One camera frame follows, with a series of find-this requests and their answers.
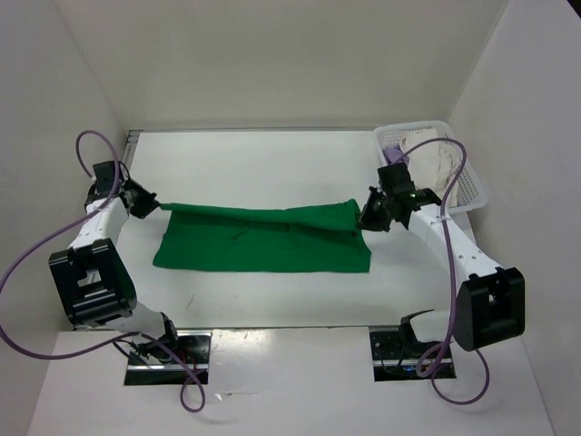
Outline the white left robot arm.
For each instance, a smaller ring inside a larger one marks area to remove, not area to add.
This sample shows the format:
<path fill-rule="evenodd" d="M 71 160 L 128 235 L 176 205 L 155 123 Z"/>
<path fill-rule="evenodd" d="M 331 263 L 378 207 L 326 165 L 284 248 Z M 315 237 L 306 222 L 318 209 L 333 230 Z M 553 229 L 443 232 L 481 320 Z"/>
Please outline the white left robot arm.
<path fill-rule="evenodd" d="M 156 194 L 129 179 L 112 198 L 91 187 L 86 221 L 67 247 L 49 257 L 64 313 L 75 327 L 107 328 L 148 335 L 159 362 L 176 360 L 182 342 L 167 315 L 138 301 L 133 280 L 116 249 L 129 217 L 145 218 L 159 203 Z"/>

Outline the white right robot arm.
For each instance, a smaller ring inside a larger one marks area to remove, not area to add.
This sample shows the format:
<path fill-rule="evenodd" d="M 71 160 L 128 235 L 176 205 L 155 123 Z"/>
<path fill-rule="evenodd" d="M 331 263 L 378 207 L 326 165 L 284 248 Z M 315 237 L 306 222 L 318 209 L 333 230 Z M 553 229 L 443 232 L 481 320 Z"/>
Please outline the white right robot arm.
<path fill-rule="evenodd" d="M 387 232 L 392 223 L 414 233 L 446 267 L 454 266 L 456 343 L 474 351 L 524 333 L 526 283 L 515 267 L 504 268 L 484 254 L 441 207 L 429 189 L 385 193 L 369 189 L 358 227 Z"/>

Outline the green t shirt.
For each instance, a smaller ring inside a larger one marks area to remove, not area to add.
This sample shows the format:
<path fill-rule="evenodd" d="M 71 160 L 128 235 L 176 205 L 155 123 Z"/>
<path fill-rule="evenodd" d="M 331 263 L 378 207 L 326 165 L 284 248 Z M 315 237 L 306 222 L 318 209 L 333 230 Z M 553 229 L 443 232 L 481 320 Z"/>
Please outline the green t shirt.
<path fill-rule="evenodd" d="M 165 203 L 170 220 L 153 266 L 227 273 L 368 273 L 357 202 L 289 209 Z"/>

